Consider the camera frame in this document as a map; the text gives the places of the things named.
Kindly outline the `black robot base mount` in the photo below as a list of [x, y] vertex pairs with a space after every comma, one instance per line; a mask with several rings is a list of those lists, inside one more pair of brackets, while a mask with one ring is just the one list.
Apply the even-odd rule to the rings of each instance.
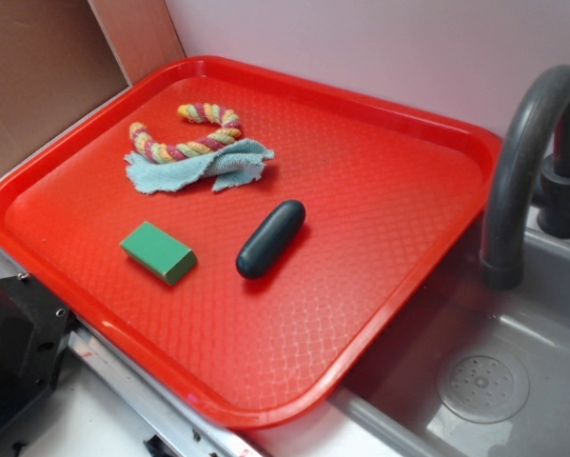
[[0, 420], [53, 390], [69, 321], [69, 308], [40, 281], [0, 279]]

